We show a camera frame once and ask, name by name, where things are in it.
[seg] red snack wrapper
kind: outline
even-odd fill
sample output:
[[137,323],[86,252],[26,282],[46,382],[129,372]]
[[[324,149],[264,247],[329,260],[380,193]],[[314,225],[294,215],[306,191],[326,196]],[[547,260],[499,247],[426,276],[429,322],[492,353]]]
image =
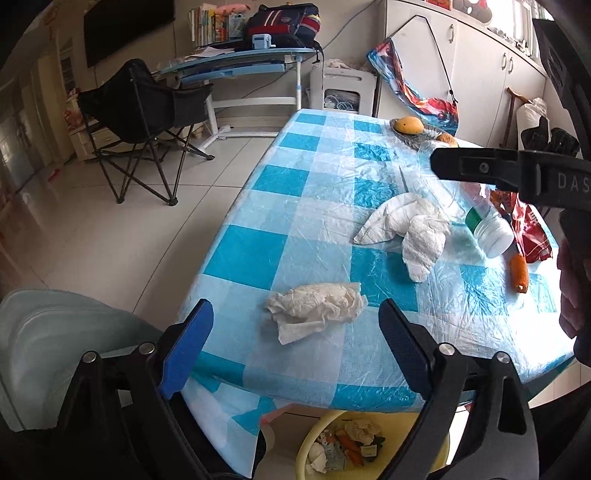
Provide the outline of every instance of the red snack wrapper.
[[511,215],[511,227],[515,234],[517,250],[527,263],[535,263],[552,257],[550,240],[540,225],[531,205],[522,202],[513,192],[491,192],[491,202],[502,215]]

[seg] checkered tablecloth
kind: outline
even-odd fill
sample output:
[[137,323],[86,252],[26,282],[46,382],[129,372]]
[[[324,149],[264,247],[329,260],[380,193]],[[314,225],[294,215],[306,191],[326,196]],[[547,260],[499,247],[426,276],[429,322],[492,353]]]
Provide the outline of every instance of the checkered tablecloth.
[[[515,294],[505,260],[487,260],[463,224],[452,225],[443,256],[421,284],[408,278],[401,238],[352,244],[377,206],[408,189],[436,188],[433,181],[387,121],[307,110],[293,116],[252,172],[179,313],[183,320],[200,298],[213,304],[214,327],[183,396],[235,471],[250,476],[261,416],[290,402],[420,408],[378,327],[387,298],[464,354],[508,352],[523,381],[572,356],[558,325],[555,260],[531,265],[529,292]],[[322,282],[360,282],[368,308],[353,324],[281,345],[265,308],[270,292]]]

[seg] yellow trash bin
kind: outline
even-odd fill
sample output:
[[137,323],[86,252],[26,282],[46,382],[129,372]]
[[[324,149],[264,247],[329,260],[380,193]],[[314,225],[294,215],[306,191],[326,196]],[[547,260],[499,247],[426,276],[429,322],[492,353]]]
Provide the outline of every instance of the yellow trash bin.
[[[344,410],[330,410],[314,425],[300,447],[295,459],[296,480],[376,480],[384,471],[390,460],[402,445],[408,432],[413,427],[418,413],[366,413]],[[369,419],[382,427],[381,436],[385,437],[379,455],[372,463],[366,462],[364,466],[357,467],[347,461],[345,470],[341,472],[306,473],[306,460],[312,443],[326,428],[334,430],[336,423],[341,420]],[[431,471],[444,467],[449,454],[449,435],[446,437]]]

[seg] stack of books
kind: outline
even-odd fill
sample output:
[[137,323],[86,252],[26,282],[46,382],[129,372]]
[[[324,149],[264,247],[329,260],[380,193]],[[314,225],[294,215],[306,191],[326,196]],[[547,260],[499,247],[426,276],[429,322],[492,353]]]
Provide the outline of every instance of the stack of books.
[[191,40],[196,47],[230,40],[229,17],[235,14],[216,15],[217,5],[203,4],[189,12]]

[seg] television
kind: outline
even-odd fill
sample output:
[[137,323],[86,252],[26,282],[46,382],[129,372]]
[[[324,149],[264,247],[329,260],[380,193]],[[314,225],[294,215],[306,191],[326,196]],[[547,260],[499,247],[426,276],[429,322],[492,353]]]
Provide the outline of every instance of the television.
[[174,0],[102,0],[84,16],[86,65],[174,21]]

